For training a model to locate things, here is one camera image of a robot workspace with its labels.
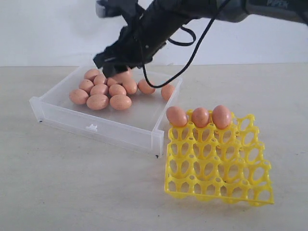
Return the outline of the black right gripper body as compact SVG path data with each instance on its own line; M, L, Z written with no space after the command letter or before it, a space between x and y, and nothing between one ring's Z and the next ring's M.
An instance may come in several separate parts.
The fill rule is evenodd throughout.
M119 51L119 64L128 68L141 68L152 61L153 56L166 41L184 24L193 18L189 0L153 0L147 8L135 4L132 17L122 16L127 25L119 37L105 49Z

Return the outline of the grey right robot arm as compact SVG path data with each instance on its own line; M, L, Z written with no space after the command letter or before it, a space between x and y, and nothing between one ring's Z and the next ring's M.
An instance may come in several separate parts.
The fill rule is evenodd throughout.
M166 41L191 20L214 18L238 23L249 15L261 15L307 24L306 0L154 0L142 8L136 0L98 0L99 18L122 16L127 25L118 40L94 56L97 68L107 77L141 68L152 61Z

